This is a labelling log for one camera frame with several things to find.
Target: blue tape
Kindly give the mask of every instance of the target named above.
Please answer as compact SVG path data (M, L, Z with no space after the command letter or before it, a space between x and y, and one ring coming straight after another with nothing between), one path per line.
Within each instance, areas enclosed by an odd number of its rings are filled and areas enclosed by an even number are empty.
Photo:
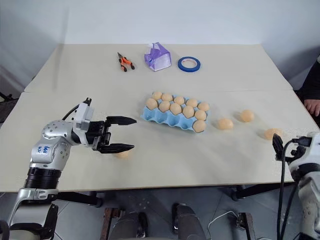
M183 61L192 61L192 62L195 62L196 63L196 66L195 67L185 67L182 65L182 62ZM179 59L178 61L178 67L182 70L182 71L185 71L185 72L188 72L188 73L192 73L192 72L195 72L195 71L198 71L199 68L200 68L200 61L198 59L196 59L195 57L193 56L184 56L182 58Z

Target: person's hand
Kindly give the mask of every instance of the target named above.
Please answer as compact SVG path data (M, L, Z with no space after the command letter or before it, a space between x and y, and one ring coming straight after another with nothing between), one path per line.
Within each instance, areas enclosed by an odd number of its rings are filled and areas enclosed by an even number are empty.
M304 106L312 115L314 114L316 117L320 114L320 100L317 99L306 99L304 100Z

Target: brown egg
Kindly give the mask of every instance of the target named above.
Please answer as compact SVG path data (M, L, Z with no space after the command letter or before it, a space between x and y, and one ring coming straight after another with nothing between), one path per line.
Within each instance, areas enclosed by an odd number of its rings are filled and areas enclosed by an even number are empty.
M210 109L210 107L207 102L203 101L198 104L198 109L203 110L203 111L208 111Z
M146 103L145 103L146 107L150 110L155 109L158 107L158 102L156 100L154 100L153 98L149 98Z
M281 137L282 133L283 132L280 128L270 128L264 132L264 136L267 140L272 140L274 134L278 134Z
M131 155L131 150L114 153L114 155L119 159L128 159L129 155Z
M159 105L159 109L161 112L165 112L165 111L168 111L170 108L170 102L168 101L162 101Z
M170 111L174 114L174 115L178 115L182 112L181 106L174 102L170 105Z
M182 112L187 119L193 117L195 114L195 110L192 106L185 106Z
M206 129L206 123L203 120L197 120L193 123L192 128L196 133L203 132Z
M186 101L186 104L188 106L195 108L198 105L198 101L195 98L190 98L190 99L188 99L188 101Z
M255 119L255 114L251 111L251 110L243 110L241 113L241 119L242 121L249 123L251 122L253 119Z
M234 123L229 118L222 118L218 121L218 127L221 130L233 129Z
M159 100L159 99L161 99L161 97L162 97L162 92L160 92L160 91L155 91L155 92L152 94L152 98L153 98L154 100Z
M174 98L173 98L172 95L169 94L169 93L164 93L164 94L162 95L162 100L163 100L163 101L169 101L169 102L171 102L173 99L174 99Z
M177 103L177 104L179 104L179 105L182 105L182 104L185 103L185 99L184 99L183 96L176 96L176 97L174 98L174 102Z
M194 116L196 117L196 119L198 120L206 120L207 118L207 114L205 111L203 110L198 110L195 112Z

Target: orange pliers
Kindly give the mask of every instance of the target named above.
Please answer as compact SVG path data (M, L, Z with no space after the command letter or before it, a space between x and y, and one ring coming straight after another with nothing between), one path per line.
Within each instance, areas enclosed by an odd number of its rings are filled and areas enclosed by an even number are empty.
M135 66L132 64L132 62L130 62L125 56L122 56L120 53L118 53L118 56L119 56L119 63L124 72L127 71L127 68L124 66L124 64L130 65L132 70L135 69Z

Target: egg carton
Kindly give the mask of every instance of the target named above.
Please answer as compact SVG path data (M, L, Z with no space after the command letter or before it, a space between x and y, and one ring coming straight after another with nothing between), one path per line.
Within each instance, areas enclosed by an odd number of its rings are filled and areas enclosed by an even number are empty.
M189 97L184 97L184 102L186 103L188 101L188 99L190 99ZM156 100L158 102L158 106L159 104L163 101L162 99L159 99L159 100ZM196 112L197 110L199 110L197 107L194 107L194 112ZM208 116L209 116L209 111L205 111L205 114L206 114L206 119L205 119L205 124L208 124L207 121L208 121ZM193 124L195 121L197 121L197 118L195 116L193 117L190 117L190 118L186 118L185 115L181 112L177 115L174 115L170 109L165 111L165 112L162 112L159 110L158 107L150 110L149 108L147 108L147 106L145 105L143 107L143 113L142 115L140 116L142 119L146 120L146 121L154 121L156 122L157 124L167 124L169 125L170 127L179 127L181 128L182 130L191 130L193 132L196 132L194 129L193 129Z

